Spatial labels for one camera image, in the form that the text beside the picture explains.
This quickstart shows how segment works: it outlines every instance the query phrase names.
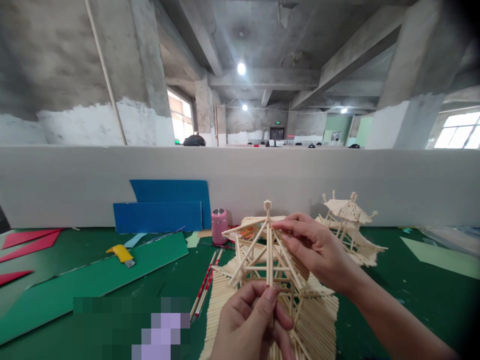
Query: pink thermos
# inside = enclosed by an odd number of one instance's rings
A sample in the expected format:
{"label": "pink thermos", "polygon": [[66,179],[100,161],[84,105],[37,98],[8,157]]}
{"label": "pink thermos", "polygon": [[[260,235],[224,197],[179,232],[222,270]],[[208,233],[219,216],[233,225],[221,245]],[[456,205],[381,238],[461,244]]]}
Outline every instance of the pink thermos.
{"label": "pink thermos", "polygon": [[229,229],[227,221],[227,211],[217,208],[211,212],[211,237],[217,245],[223,245],[227,242],[227,238],[222,236],[224,231]]}

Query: green paper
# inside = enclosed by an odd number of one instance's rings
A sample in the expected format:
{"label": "green paper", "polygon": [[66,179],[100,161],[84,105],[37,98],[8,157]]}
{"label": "green paper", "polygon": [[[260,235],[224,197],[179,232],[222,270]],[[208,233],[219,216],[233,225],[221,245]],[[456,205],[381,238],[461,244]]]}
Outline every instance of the green paper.
{"label": "green paper", "polygon": [[0,319],[0,345],[71,312],[74,298],[104,296],[189,251],[178,232],[130,253],[135,261],[131,268],[112,256],[26,289]]}
{"label": "green paper", "polygon": [[193,234],[191,234],[189,237],[187,237],[186,240],[186,247],[187,248],[196,248],[197,245],[199,244],[199,237],[198,237],[199,231],[194,231]]}
{"label": "green paper", "polygon": [[480,280],[480,259],[477,257],[404,237],[400,239],[421,262]]}

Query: hand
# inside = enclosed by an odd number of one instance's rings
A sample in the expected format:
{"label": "hand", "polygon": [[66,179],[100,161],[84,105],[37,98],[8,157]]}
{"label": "hand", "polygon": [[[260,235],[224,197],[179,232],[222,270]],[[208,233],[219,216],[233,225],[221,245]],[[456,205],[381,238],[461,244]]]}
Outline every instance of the hand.
{"label": "hand", "polygon": [[294,213],[271,226],[283,231],[283,243],[326,287],[349,296],[370,280],[330,229],[310,216]]}
{"label": "hand", "polygon": [[210,360],[266,360],[274,340],[284,360],[295,360],[288,333],[294,322],[277,302],[279,292],[264,281],[244,284],[221,309]]}

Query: doorway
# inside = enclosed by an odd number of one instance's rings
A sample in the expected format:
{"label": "doorway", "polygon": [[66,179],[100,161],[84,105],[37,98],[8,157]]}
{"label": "doorway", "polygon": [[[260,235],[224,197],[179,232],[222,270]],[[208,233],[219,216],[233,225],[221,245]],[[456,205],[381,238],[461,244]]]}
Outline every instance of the doorway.
{"label": "doorway", "polygon": [[284,127],[271,127],[270,128],[270,140],[283,140],[285,137]]}

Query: forearm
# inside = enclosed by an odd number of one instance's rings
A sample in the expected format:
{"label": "forearm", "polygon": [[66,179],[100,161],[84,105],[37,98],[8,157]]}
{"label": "forearm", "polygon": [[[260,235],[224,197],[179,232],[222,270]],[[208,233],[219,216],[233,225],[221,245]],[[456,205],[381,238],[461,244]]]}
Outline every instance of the forearm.
{"label": "forearm", "polygon": [[412,313],[368,276],[348,294],[393,359],[458,359]]}

